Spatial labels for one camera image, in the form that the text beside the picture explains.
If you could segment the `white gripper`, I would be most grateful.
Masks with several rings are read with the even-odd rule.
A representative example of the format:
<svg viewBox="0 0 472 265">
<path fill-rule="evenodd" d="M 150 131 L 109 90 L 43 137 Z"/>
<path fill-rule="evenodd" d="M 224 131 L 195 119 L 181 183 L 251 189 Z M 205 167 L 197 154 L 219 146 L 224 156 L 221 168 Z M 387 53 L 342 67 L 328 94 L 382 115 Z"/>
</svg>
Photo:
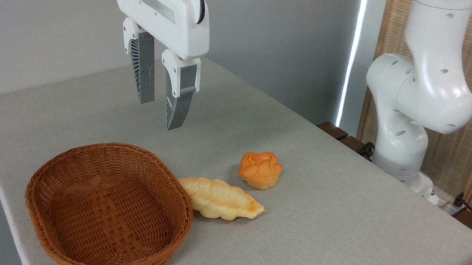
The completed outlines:
<svg viewBox="0 0 472 265">
<path fill-rule="evenodd" d="M 155 98 L 155 39 L 168 49 L 166 69 L 167 130 L 183 125 L 193 94 L 200 90 L 200 56 L 209 50 L 210 23 L 203 0 L 116 0 L 123 21 L 125 52 L 131 58 L 141 104 Z"/>
</svg>

